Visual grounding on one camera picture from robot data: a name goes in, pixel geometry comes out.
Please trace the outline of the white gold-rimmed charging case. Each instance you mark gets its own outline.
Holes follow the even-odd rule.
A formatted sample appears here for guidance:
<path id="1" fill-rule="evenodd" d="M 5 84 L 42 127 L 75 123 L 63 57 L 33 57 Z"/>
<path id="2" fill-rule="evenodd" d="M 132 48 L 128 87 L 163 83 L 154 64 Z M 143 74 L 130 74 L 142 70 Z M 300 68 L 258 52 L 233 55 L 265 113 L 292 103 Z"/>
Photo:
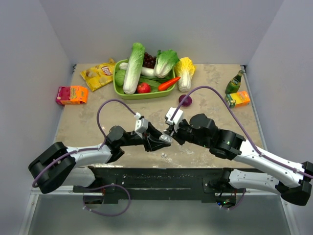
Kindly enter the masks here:
<path id="1" fill-rule="evenodd" d="M 160 137 L 159 137 L 160 140 L 162 141 L 165 141 L 165 142 L 168 142 L 168 143 L 172 143 L 173 142 L 173 139 L 171 136 L 167 135 L 167 134 L 162 134 Z"/>

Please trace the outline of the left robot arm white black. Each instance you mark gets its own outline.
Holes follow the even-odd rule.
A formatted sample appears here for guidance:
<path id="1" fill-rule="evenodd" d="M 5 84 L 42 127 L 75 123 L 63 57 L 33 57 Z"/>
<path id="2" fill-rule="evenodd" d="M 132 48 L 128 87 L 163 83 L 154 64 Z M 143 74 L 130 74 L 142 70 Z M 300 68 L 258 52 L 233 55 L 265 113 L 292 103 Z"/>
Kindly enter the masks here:
<path id="1" fill-rule="evenodd" d="M 100 178 L 88 168 L 91 164 L 117 161 L 122 147 L 142 145 L 146 152 L 169 147 L 172 138 L 157 130 L 146 119 L 137 120 L 135 130 L 125 131 L 121 126 L 109 130 L 105 142 L 88 147 L 66 147 L 61 141 L 51 145 L 38 156 L 28 169 L 34 178 L 32 186 L 47 194 L 65 185 L 83 186 L 90 192 L 101 188 Z"/>

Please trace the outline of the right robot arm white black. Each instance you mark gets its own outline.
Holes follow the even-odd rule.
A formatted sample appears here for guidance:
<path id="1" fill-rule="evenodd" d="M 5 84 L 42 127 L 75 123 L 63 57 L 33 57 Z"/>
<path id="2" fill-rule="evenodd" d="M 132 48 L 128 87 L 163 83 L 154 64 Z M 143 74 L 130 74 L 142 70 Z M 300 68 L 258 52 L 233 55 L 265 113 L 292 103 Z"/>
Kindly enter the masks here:
<path id="1" fill-rule="evenodd" d="M 223 192 L 232 189 L 257 189 L 272 192 L 285 201 L 298 206 L 307 204 L 312 191 L 310 183 L 313 165 L 296 163 L 281 158 L 257 146 L 230 130 L 219 129 L 214 120 L 197 114 L 186 121 L 183 112 L 168 111 L 165 116 L 167 132 L 179 144 L 186 141 L 209 149 L 221 159 L 252 166 L 257 172 L 230 169 L 223 172 L 218 187 Z"/>

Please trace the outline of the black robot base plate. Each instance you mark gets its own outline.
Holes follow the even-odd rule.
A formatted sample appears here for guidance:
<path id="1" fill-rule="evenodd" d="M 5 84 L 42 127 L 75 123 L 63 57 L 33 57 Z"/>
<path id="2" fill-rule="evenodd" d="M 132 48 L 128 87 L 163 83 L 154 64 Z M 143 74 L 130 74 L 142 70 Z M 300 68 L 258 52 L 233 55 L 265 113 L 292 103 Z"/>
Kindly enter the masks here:
<path id="1" fill-rule="evenodd" d="M 214 203 L 244 192 L 228 183 L 229 168 L 92 168 L 95 181 L 75 193 L 98 192 L 104 203 L 118 200 L 191 200 Z"/>

